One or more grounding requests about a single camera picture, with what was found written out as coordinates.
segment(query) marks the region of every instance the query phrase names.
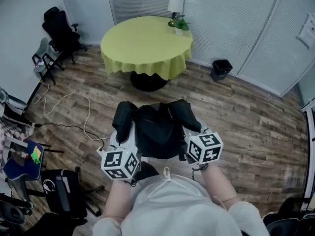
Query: table base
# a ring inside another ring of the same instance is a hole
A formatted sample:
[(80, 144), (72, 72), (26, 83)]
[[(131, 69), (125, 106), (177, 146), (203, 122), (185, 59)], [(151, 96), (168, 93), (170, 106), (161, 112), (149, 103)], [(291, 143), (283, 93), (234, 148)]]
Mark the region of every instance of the table base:
[(149, 76), (145, 73), (137, 74), (132, 72), (130, 76), (132, 85), (138, 90), (145, 92), (152, 92), (161, 89), (164, 87), (168, 81), (162, 79), (156, 73), (152, 76)]

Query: white wire harness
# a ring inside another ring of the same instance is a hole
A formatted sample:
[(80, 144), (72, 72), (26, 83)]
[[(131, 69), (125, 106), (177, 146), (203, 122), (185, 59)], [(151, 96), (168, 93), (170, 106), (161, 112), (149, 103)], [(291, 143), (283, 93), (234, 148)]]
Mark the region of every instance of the white wire harness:
[(62, 98), (54, 105), (53, 109), (52, 109), (50, 112), (46, 113), (46, 112), (45, 112), (45, 110), (46, 110), (46, 97), (44, 97), (43, 95), (46, 94), (46, 93), (49, 91), (49, 84), (48, 84), (48, 83), (44, 83), (44, 82), (42, 82), (42, 84), (48, 86), (47, 90), (46, 90), (44, 93), (39, 93), (39, 94), (37, 94), (37, 95), (34, 97), (34, 99), (33, 99), (32, 102), (33, 102), (34, 105), (36, 105), (41, 99), (44, 99), (44, 109), (43, 109), (44, 115), (49, 115), (49, 114), (51, 114), (51, 113), (54, 111), (55, 107), (56, 107), (64, 98), (66, 98), (66, 97), (68, 97), (68, 96), (71, 96), (71, 95), (73, 95), (73, 94), (81, 94), (81, 95), (85, 96), (85, 97), (87, 98), (87, 100), (89, 101), (89, 114), (88, 114), (88, 117), (86, 118), (85, 123), (84, 123), (84, 126), (83, 126), (83, 131), (84, 131), (84, 133), (86, 134), (86, 136), (87, 136), (88, 138), (90, 138), (90, 139), (93, 140), (93, 141), (99, 141), (99, 140), (110, 139), (110, 137), (104, 137), (104, 138), (93, 139), (93, 138), (91, 138), (91, 137), (87, 134), (87, 132), (85, 131), (85, 126), (86, 126), (86, 124), (87, 124), (87, 122), (88, 122), (88, 119), (89, 119), (89, 117), (90, 117), (90, 114), (91, 114), (91, 102), (90, 102), (90, 99), (85, 95), (85, 93), (82, 93), (82, 92), (72, 92), (72, 93), (70, 93), (70, 94), (65, 95), (64, 97), (62, 97)]

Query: wooden floor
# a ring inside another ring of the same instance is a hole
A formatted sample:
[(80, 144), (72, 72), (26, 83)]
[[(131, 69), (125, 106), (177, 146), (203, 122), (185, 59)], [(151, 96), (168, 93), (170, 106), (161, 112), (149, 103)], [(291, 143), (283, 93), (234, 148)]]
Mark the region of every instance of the wooden floor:
[[(189, 63), (186, 71), (156, 92), (135, 89), (129, 74), (107, 75), (99, 48), (89, 48), (76, 56), (76, 64), (65, 61), (65, 71), (55, 71), (56, 86), (46, 94), (46, 111), (64, 95), (83, 92), (91, 101), (91, 116), (87, 130), (101, 137), (113, 132), (112, 120), (121, 101), (132, 101), (137, 106), (156, 102), (171, 102), (181, 98), (191, 103), (196, 116), (203, 119), (224, 142), (219, 165), (231, 180), (239, 196), (258, 207), (261, 215), (277, 211), (283, 201), (303, 194), (307, 161), (308, 139), (306, 120), (300, 111), (298, 95), (291, 90), (278, 98), (249, 83), (227, 76), (212, 82), (210, 70)], [(42, 85), (38, 92), (44, 92)], [(43, 114), (43, 101), (31, 105), (27, 118), (36, 123), (61, 123), (83, 127), (88, 113), (88, 101), (82, 95), (64, 99), (50, 115)], [(106, 202), (111, 181), (100, 170), (96, 149), (101, 142), (91, 141), (78, 128), (47, 125), (36, 129), (33, 139), (49, 143), (64, 154), (45, 153), (47, 169), (82, 169), (85, 188), (105, 184), (106, 191), (92, 198), (101, 207)], [(191, 177), (191, 166), (177, 158), (168, 161), (152, 160), (159, 171), (167, 165), (172, 173)], [(28, 187), (41, 190), (38, 182)], [(32, 197), (34, 214), (26, 219), (29, 228), (48, 212), (44, 198)], [(74, 235), (91, 235), (95, 218), (76, 229)]]

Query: black office chair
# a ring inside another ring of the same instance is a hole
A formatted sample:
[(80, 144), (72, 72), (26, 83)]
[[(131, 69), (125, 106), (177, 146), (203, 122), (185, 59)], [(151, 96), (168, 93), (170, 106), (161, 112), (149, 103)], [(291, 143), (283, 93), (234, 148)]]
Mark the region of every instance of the black office chair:
[(30, 192), (29, 195), (45, 197), (49, 209), (57, 214), (71, 218), (85, 218), (88, 209), (94, 216), (101, 215), (97, 207), (95, 212), (89, 204), (93, 204), (88, 194), (103, 191), (103, 185), (88, 191), (81, 190), (79, 181), (80, 167), (75, 172), (69, 170), (47, 170), (41, 172), (44, 192)]
[(86, 219), (74, 219), (53, 213), (44, 214), (23, 236), (72, 236), (77, 226), (87, 223)]
[(43, 28), (52, 38), (49, 44), (56, 52), (62, 53), (64, 57), (71, 56), (72, 63), (75, 64), (73, 52), (80, 49), (87, 51), (87, 48), (79, 42), (78, 24), (71, 25), (75, 32), (72, 31), (67, 23), (65, 12), (60, 11), (57, 7), (47, 10), (44, 14), (44, 20)]
[(183, 99), (168, 104), (143, 105), (140, 108), (129, 101), (119, 103), (113, 120), (117, 142), (124, 143), (129, 139), (132, 121), (135, 123), (138, 153), (157, 159), (178, 155), (181, 161), (185, 161), (184, 147), (187, 143), (183, 126), (198, 133), (202, 128), (190, 104)]
[(311, 198), (288, 198), (278, 213), (268, 214), (263, 222), (270, 236), (313, 236), (315, 235), (315, 216), (313, 209), (300, 210), (302, 203)]

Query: blue cushion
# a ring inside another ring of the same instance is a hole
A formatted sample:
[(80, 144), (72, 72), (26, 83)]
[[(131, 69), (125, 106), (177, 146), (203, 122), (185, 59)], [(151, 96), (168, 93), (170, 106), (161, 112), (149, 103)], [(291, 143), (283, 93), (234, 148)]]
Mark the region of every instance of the blue cushion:
[(28, 155), (31, 155), (36, 146), (41, 152), (39, 164), (35, 164), (35, 162), (31, 158), (25, 159), (23, 166), (17, 164), (12, 158), (8, 160), (3, 168), (3, 171), (10, 180), (18, 180), (20, 177), (25, 177), (25, 180), (39, 179), (44, 156), (44, 148), (38, 143), (29, 140), (26, 153)]

